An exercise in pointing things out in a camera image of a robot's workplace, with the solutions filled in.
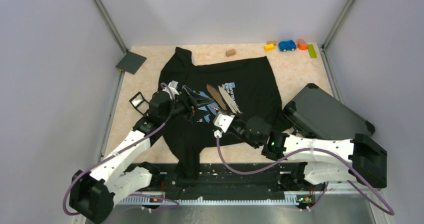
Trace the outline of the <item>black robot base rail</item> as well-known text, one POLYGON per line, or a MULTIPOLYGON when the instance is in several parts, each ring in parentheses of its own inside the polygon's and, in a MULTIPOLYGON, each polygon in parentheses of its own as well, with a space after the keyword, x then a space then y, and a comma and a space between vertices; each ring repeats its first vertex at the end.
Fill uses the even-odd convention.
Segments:
POLYGON ((199 166, 196 179, 179 173, 176 164, 157 163, 156 173, 142 193, 157 192, 173 200, 281 200, 290 191, 322 191, 324 184, 312 185, 300 179, 297 163, 280 163, 260 173, 240 175, 221 163, 199 166))

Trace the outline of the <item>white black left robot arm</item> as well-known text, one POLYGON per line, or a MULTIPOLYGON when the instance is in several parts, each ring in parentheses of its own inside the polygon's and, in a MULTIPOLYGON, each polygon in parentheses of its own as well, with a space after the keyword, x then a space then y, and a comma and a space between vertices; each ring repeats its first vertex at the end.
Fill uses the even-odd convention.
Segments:
POLYGON ((197 121, 207 115, 202 108, 210 103, 212 98, 185 85, 179 88, 177 81, 161 83, 148 101, 146 113, 124 140, 102 161, 74 174, 63 199, 64 212, 102 223, 120 201, 137 190, 157 189, 161 181, 155 166, 144 162, 130 171, 127 168, 155 144, 168 122, 178 117, 197 121))

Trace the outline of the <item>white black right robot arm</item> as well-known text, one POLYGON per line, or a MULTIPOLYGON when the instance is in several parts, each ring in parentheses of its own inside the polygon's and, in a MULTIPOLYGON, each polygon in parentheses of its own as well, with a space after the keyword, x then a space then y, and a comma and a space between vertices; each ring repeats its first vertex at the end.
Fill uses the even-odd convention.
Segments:
POLYGON ((322 140, 277 132, 262 118, 247 121, 239 115, 219 111, 213 120, 214 136, 231 133, 262 155, 277 161, 299 161, 293 175, 296 188, 306 190, 323 182, 357 181, 373 188, 387 187, 387 151, 371 137, 355 134, 351 139, 322 140))

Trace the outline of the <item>black printed t-shirt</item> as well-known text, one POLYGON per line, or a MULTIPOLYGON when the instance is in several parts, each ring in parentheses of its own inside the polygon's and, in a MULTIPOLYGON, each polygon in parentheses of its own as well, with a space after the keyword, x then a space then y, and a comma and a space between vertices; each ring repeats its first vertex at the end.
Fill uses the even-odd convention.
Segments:
POLYGON ((203 107, 206 115, 197 121, 178 117, 167 122, 164 140, 178 159, 178 176, 196 180, 200 172, 200 154, 205 148, 233 145, 240 139, 225 133, 214 137, 213 120, 217 110, 239 114, 247 121, 257 116, 274 130, 285 131, 291 124, 283 115, 283 103, 271 64, 266 56, 196 66, 190 50, 176 47, 159 76, 160 83, 178 82, 212 99, 203 107))

